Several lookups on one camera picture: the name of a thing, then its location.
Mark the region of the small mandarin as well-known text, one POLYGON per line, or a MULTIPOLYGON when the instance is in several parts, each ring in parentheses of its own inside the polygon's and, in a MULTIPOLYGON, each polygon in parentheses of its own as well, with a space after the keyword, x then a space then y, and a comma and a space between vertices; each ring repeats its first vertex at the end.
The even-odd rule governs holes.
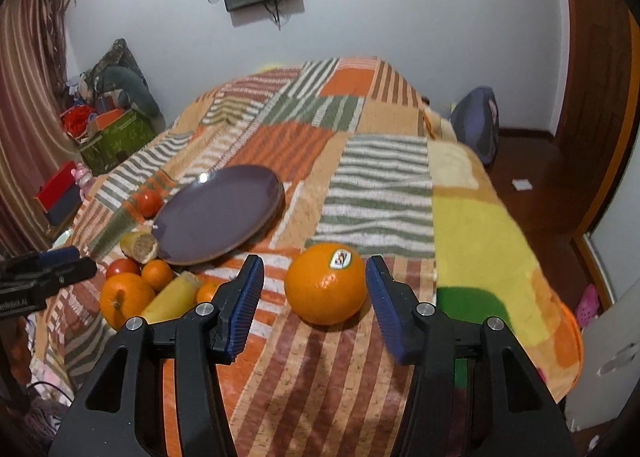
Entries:
POLYGON ((175 278, 175 273, 164 260, 155 259, 142 267, 141 277, 156 293, 160 293, 175 278))
POLYGON ((196 302, 205 303, 212 301, 221 285, 222 282, 217 281, 217 279, 207 279, 207 281, 204 281, 196 294, 196 302))

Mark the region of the long yellow banana piece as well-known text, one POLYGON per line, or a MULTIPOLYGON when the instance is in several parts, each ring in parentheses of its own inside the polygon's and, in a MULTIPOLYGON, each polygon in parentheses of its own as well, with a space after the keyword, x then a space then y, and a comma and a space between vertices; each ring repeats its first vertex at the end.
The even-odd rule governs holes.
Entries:
POLYGON ((148 324, 162 323, 180 318, 195 307, 201 283, 194 274, 184 271, 174 278, 145 307, 141 316, 148 324))

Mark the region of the red tomato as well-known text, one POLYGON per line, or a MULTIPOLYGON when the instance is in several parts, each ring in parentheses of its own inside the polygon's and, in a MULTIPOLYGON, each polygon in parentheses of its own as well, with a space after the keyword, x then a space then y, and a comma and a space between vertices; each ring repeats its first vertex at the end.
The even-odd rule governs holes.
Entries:
POLYGON ((149 220, 156 217, 160 209, 163 208, 164 199, 156 190, 145 189, 134 197, 134 203, 142 217, 149 220))
POLYGON ((115 260, 107 267, 105 278, 110 279, 120 274, 140 275, 140 266, 130 258, 115 260))

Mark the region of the medium orange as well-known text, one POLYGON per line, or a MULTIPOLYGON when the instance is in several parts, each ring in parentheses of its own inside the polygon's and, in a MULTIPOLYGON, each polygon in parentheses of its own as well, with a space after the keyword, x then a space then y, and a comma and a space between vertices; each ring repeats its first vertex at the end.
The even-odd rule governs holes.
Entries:
POLYGON ((100 310, 107 324, 119 330, 129 318, 139 316, 154 298, 154 289, 141 276, 120 273, 105 281, 100 310))

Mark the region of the large orange with sticker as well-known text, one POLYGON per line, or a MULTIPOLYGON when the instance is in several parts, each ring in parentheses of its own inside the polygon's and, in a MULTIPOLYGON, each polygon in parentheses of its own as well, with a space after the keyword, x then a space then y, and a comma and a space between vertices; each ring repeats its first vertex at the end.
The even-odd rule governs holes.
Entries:
POLYGON ((284 278, 292 311, 305 323, 333 326, 356 315, 367 300, 364 261, 341 243, 318 243, 297 255, 284 278))

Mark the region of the short yellow banana piece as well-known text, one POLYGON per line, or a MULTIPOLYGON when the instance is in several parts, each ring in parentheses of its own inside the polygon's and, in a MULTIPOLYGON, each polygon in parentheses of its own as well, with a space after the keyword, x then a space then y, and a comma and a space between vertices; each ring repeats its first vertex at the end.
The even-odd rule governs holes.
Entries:
POLYGON ((146 264, 157 257, 158 242, 150 233, 130 232, 120 238, 119 248, 126 257, 146 264))

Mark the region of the red and black box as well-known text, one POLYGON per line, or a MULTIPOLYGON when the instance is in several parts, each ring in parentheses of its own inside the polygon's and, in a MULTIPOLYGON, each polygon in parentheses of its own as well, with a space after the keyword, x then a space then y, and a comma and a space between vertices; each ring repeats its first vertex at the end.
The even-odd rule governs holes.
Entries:
POLYGON ((60 226, 81 204, 76 184, 76 163, 67 161, 40 187, 35 199, 51 226, 60 226))

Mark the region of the patchwork striped bedspread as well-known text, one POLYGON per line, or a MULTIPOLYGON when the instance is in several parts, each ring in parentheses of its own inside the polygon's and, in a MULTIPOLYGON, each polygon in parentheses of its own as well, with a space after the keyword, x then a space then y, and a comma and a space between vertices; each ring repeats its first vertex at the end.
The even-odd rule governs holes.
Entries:
POLYGON ((443 456, 464 428, 465 456, 570 456, 558 401, 506 322, 448 316, 437 304, 432 140, 459 143, 387 62, 332 58, 271 69, 198 98, 157 139, 100 176, 70 245, 99 269, 130 232, 152 234, 134 197, 164 204, 205 172, 262 165, 283 183, 270 223, 215 260, 182 266, 201 284, 232 281, 249 255, 264 287, 244 351, 215 364, 213 300, 180 318, 141 316, 114 330, 100 310, 103 273, 58 292, 48 333, 76 396, 55 456, 443 456), (291 309, 297 255, 341 243, 382 257, 418 299, 418 365, 386 350, 369 292, 344 323, 291 309))

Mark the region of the pink toy bottle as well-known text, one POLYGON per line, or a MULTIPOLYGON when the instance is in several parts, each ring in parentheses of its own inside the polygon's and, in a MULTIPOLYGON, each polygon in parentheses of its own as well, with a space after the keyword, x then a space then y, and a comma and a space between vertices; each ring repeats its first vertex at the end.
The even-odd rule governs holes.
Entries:
POLYGON ((85 199, 88 196, 88 192, 93 186, 96 178, 93 176, 91 170, 87 165, 82 162, 78 162, 74 169, 70 170, 72 173, 76 186, 79 188, 79 196, 81 199, 85 199))

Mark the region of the dark purple plate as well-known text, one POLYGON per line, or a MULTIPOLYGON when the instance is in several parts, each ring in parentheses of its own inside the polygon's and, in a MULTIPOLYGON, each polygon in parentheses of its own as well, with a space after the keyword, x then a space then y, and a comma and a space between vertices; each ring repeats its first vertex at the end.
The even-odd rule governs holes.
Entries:
POLYGON ((222 257, 270 223, 283 201, 283 183, 265 166, 202 173, 158 212, 152 226, 158 256, 182 266, 222 257))

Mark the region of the yellow fleece blanket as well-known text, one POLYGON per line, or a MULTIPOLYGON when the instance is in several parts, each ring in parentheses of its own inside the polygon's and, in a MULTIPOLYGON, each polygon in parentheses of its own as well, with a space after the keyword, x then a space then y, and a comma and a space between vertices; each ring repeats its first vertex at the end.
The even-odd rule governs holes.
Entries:
POLYGON ((450 317, 506 322, 557 401, 584 363, 577 321, 550 287, 525 235, 477 155, 460 143, 428 144, 437 304, 450 317))

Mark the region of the green storage box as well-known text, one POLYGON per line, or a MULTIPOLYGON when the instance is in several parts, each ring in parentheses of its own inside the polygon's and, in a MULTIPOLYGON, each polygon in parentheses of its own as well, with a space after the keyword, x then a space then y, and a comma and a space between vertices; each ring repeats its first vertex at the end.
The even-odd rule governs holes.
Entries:
POLYGON ((110 172, 156 136, 149 119, 136 110, 125 112, 104 130, 96 132, 79 149, 94 175, 110 172))

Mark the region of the blue backpack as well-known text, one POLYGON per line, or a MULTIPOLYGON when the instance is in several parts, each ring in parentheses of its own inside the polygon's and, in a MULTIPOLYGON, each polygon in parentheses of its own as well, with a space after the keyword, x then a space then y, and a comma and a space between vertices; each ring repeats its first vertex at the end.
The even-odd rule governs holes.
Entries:
POLYGON ((457 140, 475 152, 484 165, 495 161, 499 146, 499 110, 489 86, 474 88, 463 97, 449 119, 457 140))

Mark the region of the white panel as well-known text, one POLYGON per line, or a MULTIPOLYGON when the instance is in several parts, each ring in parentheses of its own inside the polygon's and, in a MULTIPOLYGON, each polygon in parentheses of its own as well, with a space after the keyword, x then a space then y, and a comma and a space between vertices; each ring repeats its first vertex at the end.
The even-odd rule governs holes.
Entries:
POLYGON ((567 394, 565 417, 572 432, 616 418, 639 380, 640 287, 633 285, 582 334, 585 360, 567 394))

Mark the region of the brown wooden door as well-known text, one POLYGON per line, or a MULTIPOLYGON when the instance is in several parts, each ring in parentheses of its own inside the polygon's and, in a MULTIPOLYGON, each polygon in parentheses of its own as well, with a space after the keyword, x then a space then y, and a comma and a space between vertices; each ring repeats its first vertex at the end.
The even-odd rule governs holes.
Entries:
POLYGON ((612 200, 632 146, 639 27, 625 0, 567 0, 568 66, 556 145, 576 184, 567 236, 590 233, 612 200))

